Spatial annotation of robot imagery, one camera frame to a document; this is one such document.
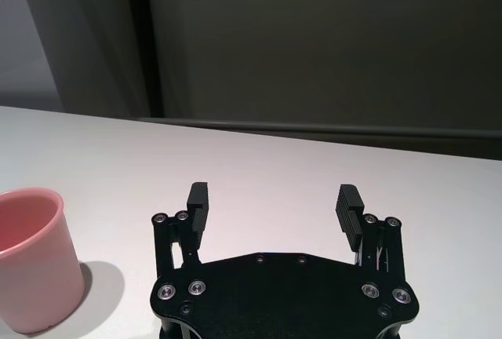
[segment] cup rim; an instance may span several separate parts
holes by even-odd
[[[47,231],[50,231],[50,229],[53,228],[57,224],[58,220],[63,216],[63,198],[57,192],[49,188],[18,188],[11,191],[5,191],[0,193],[0,204],[2,204],[2,200],[4,199],[26,195],[43,196],[51,199],[56,203],[56,213],[54,214],[53,218],[50,219],[49,222],[42,228],[40,228],[40,230],[38,230],[34,235],[28,237],[24,241],[17,243],[14,246],[11,246],[8,249],[0,250],[0,260],[7,258],[15,253],[19,253],[20,251],[25,250],[30,246],[33,246],[45,235]]]

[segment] silver screw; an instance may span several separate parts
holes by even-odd
[[[154,216],[154,221],[156,223],[162,223],[166,219],[166,216],[164,213],[159,213],[158,215]]]
[[[188,286],[188,292],[193,294],[194,296],[198,296],[199,294],[203,294],[206,290],[206,284],[201,280],[195,280],[190,283]]]
[[[399,226],[399,220],[396,219],[395,217],[389,217],[387,219],[387,224],[389,224],[392,227],[398,227]]]
[[[401,304],[409,304],[411,302],[411,296],[403,288],[396,288],[393,290],[392,296],[394,296],[394,299]]]
[[[380,296],[380,291],[373,284],[365,284],[362,286],[361,290],[365,296],[369,298],[377,298]]]
[[[371,213],[367,213],[366,215],[364,215],[364,221],[368,224],[375,224],[377,222],[377,218]]]
[[[174,287],[173,284],[165,284],[160,287],[160,289],[157,292],[157,296],[161,300],[169,300],[173,298],[175,293],[176,293],[176,288]]]
[[[188,219],[188,213],[186,211],[181,211],[176,215],[176,217],[178,220],[186,220]]]

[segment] white wall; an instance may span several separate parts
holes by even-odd
[[[27,0],[0,0],[0,105],[63,109]]]

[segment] white table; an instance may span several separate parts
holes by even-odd
[[[158,338],[150,219],[182,210],[194,181],[209,182],[203,262],[278,251],[351,263],[334,206],[355,184],[366,212],[403,221],[420,313],[402,338],[502,333],[502,162],[14,108],[0,108],[0,136],[0,191],[58,191],[93,280],[37,338]],[[22,336],[0,323],[0,337]]]

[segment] pink plastic cup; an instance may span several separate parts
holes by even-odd
[[[83,294],[60,195],[44,188],[0,194],[0,319],[22,334],[46,330]]]

